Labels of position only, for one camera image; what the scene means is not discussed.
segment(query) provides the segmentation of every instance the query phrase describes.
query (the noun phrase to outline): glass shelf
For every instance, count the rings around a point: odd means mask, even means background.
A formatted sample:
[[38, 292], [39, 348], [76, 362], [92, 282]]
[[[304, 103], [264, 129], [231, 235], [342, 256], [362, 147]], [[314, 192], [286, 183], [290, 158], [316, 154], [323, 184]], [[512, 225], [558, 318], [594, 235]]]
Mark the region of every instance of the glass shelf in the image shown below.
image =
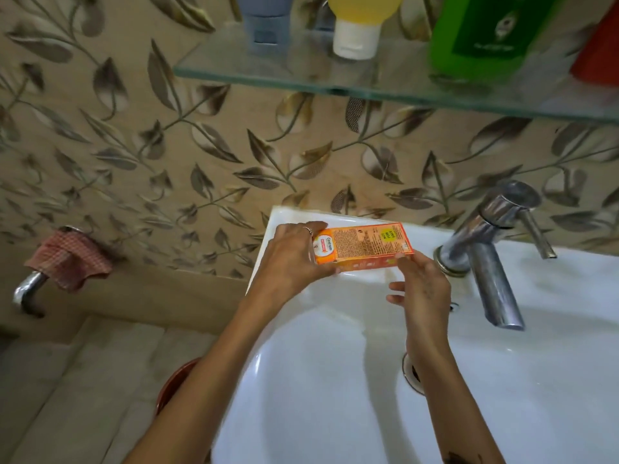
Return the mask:
[[575, 55], [561, 48], [531, 53], [508, 82], [471, 84], [434, 72], [424, 43], [385, 38], [376, 58], [362, 62], [335, 56], [331, 43], [332, 33], [299, 30], [292, 32], [288, 53], [257, 54], [248, 49], [242, 25], [230, 23], [178, 62], [174, 74], [430, 108], [619, 124], [619, 88], [572, 78]]

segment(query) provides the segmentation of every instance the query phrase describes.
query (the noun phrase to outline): green bottle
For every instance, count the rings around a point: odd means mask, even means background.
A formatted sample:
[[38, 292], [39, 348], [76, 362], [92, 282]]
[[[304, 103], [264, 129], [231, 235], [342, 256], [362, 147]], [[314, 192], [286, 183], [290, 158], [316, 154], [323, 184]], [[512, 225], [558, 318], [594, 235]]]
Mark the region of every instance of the green bottle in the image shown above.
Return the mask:
[[432, 66], [468, 80], [511, 75], [560, 1], [445, 0], [432, 34]]

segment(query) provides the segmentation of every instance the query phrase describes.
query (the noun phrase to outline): yellow sticker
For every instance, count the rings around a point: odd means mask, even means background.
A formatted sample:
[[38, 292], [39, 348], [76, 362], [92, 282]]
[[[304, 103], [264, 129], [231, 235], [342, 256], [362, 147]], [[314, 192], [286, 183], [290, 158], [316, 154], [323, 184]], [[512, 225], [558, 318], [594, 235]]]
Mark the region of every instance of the yellow sticker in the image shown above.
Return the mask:
[[381, 231], [381, 239], [383, 241], [395, 241], [398, 238], [393, 229], [383, 229], [383, 231]]

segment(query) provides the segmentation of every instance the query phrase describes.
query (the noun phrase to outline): towel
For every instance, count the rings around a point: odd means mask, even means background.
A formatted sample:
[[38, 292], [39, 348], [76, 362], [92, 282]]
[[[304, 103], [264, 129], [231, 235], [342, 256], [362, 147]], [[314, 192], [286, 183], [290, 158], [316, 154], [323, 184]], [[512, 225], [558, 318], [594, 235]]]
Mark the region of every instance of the towel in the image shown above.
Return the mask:
[[25, 266], [69, 292], [79, 290], [91, 276], [105, 278], [112, 271], [112, 261], [95, 242], [84, 233], [63, 229], [43, 241]]

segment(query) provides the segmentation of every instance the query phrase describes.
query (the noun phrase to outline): tattoo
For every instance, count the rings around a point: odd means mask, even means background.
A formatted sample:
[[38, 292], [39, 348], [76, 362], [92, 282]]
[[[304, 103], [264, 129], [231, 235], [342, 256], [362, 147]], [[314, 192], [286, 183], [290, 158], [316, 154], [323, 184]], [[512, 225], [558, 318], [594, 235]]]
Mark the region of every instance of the tattoo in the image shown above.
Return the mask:
[[[484, 460], [482, 459], [482, 455], [478, 454], [477, 459], [479, 459], [479, 464], [484, 464]], [[443, 460], [445, 464], [472, 464], [471, 462], [461, 458], [459, 455], [449, 452], [449, 455], [445, 460]]]

